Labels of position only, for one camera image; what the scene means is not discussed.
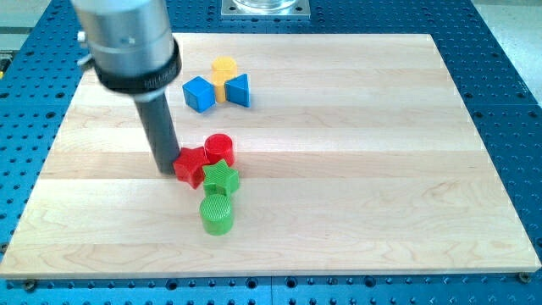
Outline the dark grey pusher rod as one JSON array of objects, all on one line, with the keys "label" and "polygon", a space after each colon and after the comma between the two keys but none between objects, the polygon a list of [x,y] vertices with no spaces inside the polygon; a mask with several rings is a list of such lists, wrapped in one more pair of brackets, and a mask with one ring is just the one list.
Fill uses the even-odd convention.
[{"label": "dark grey pusher rod", "polygon": [[162,93],[147,101],[135,101],[158,171],[174,174],[173,162],[180,155],[167,98]]}]

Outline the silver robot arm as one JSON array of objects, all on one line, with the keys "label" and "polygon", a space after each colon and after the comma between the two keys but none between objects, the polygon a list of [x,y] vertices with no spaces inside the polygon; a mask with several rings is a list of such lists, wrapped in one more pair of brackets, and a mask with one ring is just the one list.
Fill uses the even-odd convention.
[{"label": "silver robot arm", "polygon": [[112,92],[133,98],[160,173],[174,173],[180,154],[165,89],[181,71],[164,0],[72,0],[82,26],[79,44],[89,54],[78,60],[93,68]]}]

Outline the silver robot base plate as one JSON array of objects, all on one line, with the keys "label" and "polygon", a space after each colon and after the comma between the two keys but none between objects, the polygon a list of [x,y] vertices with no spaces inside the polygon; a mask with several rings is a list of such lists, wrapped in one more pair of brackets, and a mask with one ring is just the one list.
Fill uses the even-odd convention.
[{"label": "silver robot base plate", "polygon": [[223,17],[309,17],[309,0],[222,0]]}]

